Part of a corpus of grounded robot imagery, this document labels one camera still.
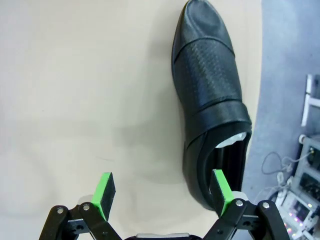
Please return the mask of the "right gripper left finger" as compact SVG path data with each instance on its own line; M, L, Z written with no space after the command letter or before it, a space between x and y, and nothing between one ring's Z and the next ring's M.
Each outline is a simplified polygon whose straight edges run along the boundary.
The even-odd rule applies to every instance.
M90 201L72 209L64 205L51 208L39 239L77 240L81 234L90 234L93 240L119 240L108 222L115 193L113 174L103 173Z

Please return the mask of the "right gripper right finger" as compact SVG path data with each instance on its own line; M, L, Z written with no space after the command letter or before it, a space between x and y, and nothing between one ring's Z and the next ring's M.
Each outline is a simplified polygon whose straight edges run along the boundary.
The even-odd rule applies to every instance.
M231 240L238 230L248 231L254 240L290 239L275 203L262 200L255 205L234 197L222 170L212 171L209 190L218 220L203 237L205 240Z

